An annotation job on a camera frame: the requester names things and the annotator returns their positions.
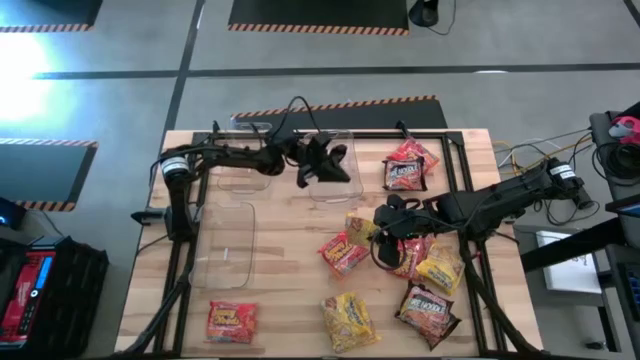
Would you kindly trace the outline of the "black table-edge mount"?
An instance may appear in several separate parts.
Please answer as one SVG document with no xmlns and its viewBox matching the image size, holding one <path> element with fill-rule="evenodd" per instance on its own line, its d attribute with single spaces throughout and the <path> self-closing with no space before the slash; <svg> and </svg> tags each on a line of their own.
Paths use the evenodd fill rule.
<svg viewBox="0 0 640 360">
<path fill-rule="evenodd" d="M 168 208 L 147 207 L 142 211 L 134 212 L 130 217 L 141 226 L 162 224 L 165 222 Z"/>
</svg>

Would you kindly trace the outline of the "black fire noodle pack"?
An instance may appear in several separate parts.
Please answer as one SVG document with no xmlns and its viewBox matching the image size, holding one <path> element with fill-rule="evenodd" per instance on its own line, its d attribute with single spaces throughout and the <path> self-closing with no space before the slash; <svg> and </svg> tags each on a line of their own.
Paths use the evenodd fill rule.
<svg viewBox="0 0 640 360">
<path fill-rule="evenodd" d="M 444 336 L 460 320 L 451 313 L 453 302 L 422 284 L 410 282 L 395 317 L 426 335 Z"/>
<path fill-rule="evenodd" d="M 388 191 L 426 191 L 424 160 L 385 160 L 383 188 Z"/>
</svg>

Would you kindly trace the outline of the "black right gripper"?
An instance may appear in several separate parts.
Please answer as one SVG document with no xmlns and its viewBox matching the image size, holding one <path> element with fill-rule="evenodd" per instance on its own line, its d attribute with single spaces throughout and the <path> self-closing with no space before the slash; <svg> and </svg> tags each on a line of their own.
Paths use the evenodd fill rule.
<svg viewBox="0 0 640 360">
<path fill-rule="evenodd" d="M 418 199 L 403 199 L 392 194 L 387 205 L 379 206 L 373 217 L 377 226 L 387 226 L 394 237 L 382 236 L 379 240 L 378 259 L 389 269 L 397 269 L 404 261 L 404 244 L 397 238 L 414 238 L 431 232 L 431 221 L 425 218 L 428 212 L 419 210 Z"/>
</svg>

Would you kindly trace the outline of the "black stand base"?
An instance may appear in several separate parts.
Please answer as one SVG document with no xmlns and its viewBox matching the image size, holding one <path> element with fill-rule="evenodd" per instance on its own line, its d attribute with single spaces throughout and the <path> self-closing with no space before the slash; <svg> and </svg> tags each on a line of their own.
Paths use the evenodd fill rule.
<svg viewBox="0 0 640 360">
<path fill-rule="evenodd" d="M 416 0 L 408 11 L 408 19 L 419 27 L 432 27 L 439 22 L 439 0 Z"/>
</svg>

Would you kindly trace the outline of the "black plastic crate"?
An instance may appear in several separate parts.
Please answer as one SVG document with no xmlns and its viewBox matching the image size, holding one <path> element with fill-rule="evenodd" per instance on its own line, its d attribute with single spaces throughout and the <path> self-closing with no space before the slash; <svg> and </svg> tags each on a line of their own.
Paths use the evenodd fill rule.
<svg viewBox="0 0 640 360">
<path fill-rule="evenodd" d="M 28 335 L 29 350 L 45 359 L 77 357 L 88 345 L 109 267 L 108 256 L 104 250 L 69 236 L 40 237 L 30 250 L 51 253 L 52 260 L 39 291 Z"/>
</svg>

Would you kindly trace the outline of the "pink and red object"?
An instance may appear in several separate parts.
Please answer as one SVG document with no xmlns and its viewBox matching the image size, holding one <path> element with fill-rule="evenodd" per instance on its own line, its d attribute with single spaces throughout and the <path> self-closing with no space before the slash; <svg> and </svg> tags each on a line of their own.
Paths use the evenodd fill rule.
<svg viewBox="0 0 640 360">
<path fill-rule="evenodd" d="M 633 116 L 617 117 L 612 122 L 608 134 L 621 144 L 640 146 L 640 119 Z"/>
</svg>

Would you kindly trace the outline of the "red spicy noodle pack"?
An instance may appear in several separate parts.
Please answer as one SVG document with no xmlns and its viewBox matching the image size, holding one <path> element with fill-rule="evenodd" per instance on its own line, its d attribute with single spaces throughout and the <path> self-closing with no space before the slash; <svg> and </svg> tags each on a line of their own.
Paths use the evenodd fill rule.
<svg viewBox="0 0 640 360">
<path fill-rule="evenodd" d="M 211 343 L 250 344 L 257 325 L 256 303 L 211 301 L 206 339 Z"/>
<path fill-rule="evenodd" d="M 342 279 L 370 255 L 370 250 L 360 245 L 351 244 L 347 234 L 340 232 L 320 247 L 317 253 L 327 263 L 332 275 L 337 279 Z"/>
<path fill-rule="evenodd" d="M 424 160 L 424 173 L 429 173 L 440 161 L 440 159 L 424 147 L 415 138 L 407 138 L 398 148 L 387 156 L 388 160 L 405 161 Z"/>
<path fill-rule="evenodd" d="M 426 277 L 420 275 L 416 267 L 427 258 L 434 242 L 435 237 L 433 235 L 399 242 L 397 248 L 400 252 L 400 266 L 395 270 L 391 270 L 391 273 L 414 282 L 426 281 Z"/>
</svg>

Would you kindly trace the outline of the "clear plastic bin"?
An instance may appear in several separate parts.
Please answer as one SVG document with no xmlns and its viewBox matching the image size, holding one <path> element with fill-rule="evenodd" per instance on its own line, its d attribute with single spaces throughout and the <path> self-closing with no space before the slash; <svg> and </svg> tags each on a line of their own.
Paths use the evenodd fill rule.
<svg viewBox="0 0 640 360">
<path fill-rule="evenodd" d="M 272 128 L 270 123 L 241 122 L 232 117 L 221 138 L 222 145 L 260 150 L 265 146 L 265 135 Z M 271 178 L 248 168 L 216 167 L 211 173 L 217 177 L 217 185 L 234 196 L 249 196 L 267 189 Z"/>
<path fill-rule="evenodd" d="M 353 202 L 363 193 L 363 185 L 361 183 L 359 166 L 357 161 L 354 134 L 349 130 L 328 130 L 331 136 L 331 142 L 324 149 L 325 158 L 323 163 L 331 163 L 326 159 L 326 153 L 333 146 L 344 144 L 348 147 L 346 156 L 339 164 L 350 176 L 348 183 L 336 182 L 320 182 L 318 177 L 312 177 L 308 180 L 308 189 L 311 198 L 316 202 L 324 203 L 342 203 Z"/>
<path fill-rule="evenodd" d="M 199 211 L 194 268 L 196 289 L 245 287 L 251 278 L 255 248 L 255 209 L 247 202 L 208 203 Z"/>
</svg>

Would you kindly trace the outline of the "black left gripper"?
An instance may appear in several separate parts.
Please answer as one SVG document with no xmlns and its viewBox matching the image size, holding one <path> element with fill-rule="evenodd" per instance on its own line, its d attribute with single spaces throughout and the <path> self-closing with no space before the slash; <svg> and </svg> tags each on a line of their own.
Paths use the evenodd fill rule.
<svg viewBox="0 0 640 360">
<path fill-rule="evenodd" d="M 326 153 L 331 163 L 323 163 L 324 145 L 319 137 L 312 137 L 308 143 L 299 143 L 296 152 L 298 163 L 296 184 L 299 188 L 308 186 L 308 180 L 318 177 L 320 182 L 348 183 L 349 174 L 339 165 L 346 156 L 348 147 L 344 144 L 333 146 Z"/>
</svg>

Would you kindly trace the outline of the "black striped floor mat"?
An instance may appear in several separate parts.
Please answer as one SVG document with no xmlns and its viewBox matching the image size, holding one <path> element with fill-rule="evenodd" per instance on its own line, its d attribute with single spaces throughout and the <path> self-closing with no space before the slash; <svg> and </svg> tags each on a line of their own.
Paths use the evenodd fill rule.
<svg viewBox="0 0 640 360">
<path fill-rule="evenodd" d="M 286 107 L 234 113 L 231 124 L 269 123 L 276 129 L 285 111 Z M 321 129 L 393 129 L 398 121 L 404 122 L 409 129 L 448 128 L 435 95 L 312 105 L 311 112 Z M 315 129 L 304 105 L 295 105 L 289 111 L 285 129 Z"/>
<path fill-rule="evenodd" d="M 0 138 L 0 197 L 28 210 L 71 212 L 99 143 Z"/>
<path fill-rule="evenodd" d="M 406 0 L 234 0 L 234 32 L 407 36 Z"/>
<path fill-rule="evenodd" d="M 0 0 L 0 33 L 91 30 L 103 0 Z"/>
</svg>

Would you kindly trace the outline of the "black keyboard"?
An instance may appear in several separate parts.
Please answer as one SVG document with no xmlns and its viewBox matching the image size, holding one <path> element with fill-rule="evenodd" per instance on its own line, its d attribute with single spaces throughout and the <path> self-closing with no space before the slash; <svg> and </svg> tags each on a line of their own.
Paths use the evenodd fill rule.
<svg viewBox="0 0 640 360">
<path fill-rule="evenodd" d="M 640 322 L 640 263 L 619 263 L 618 269 L 632 317 Z"/>
</svg>

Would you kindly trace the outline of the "white paper sheet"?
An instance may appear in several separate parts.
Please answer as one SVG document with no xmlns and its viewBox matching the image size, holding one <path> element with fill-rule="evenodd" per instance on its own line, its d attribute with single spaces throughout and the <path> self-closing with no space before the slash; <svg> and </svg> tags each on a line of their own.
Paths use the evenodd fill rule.
<svg viewBox="0 0 640 360">
<path fill-rule="evenodd" d="M 592 254 L 579 255 L 543 268 L 546 288 L 552 291 L 602 293 Z"/>
</svg>

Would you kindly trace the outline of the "black power brick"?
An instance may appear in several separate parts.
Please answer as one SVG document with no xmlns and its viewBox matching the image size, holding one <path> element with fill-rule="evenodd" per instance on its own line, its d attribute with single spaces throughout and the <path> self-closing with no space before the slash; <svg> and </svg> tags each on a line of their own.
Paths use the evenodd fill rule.
<svg viewBox="0 0 640 360">
<path fill-rule="evenodd" d="M 579 187 L 573 192 L 571 197 L 577 210 L 586 210 L 595 205 L 594 200 L 590 197 L 584 187 Z"/>
</svg>

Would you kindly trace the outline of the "black desk beam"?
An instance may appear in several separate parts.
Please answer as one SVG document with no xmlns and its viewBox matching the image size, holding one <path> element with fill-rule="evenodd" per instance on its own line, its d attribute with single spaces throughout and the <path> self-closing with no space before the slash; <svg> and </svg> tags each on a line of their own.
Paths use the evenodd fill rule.
<svg viewBox="0 0 640 360">
<path fill-rule="evenodd" d="M 640 197 L 626 205 L 613 201 L 605 209 L 615 217 L 522 255 L 524 270 L 549 267 L 608 246 L 640 263 Z"/>
</svg>

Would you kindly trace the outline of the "red and black device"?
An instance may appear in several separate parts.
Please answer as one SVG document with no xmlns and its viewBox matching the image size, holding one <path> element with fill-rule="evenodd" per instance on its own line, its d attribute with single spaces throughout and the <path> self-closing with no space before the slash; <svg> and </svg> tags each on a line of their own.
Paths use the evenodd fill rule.
<svg viewBox="0 0 640 360">
<path fill-rule="evenodd" d="M 0 347 L 22 347 L 33 332 L 56 252 L 14 247 L 4 249 L 2 257 L 8 279 L 0 285 Z"/>
</svg>

